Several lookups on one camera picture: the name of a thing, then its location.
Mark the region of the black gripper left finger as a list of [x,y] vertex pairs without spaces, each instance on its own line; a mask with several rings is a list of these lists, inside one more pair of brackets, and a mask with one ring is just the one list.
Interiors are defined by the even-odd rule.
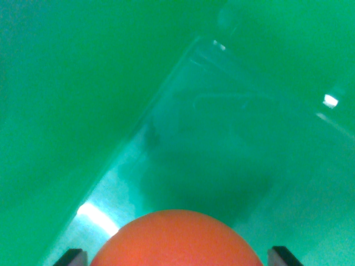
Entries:
[[80,248],[68,249],[55,263],[54,266],[87,266],[87,252]]

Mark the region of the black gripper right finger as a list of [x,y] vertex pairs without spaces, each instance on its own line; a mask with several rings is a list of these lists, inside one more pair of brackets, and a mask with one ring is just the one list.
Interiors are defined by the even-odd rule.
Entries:
[[267,252],[268,266],[303,266],[285,246],[273,246]]

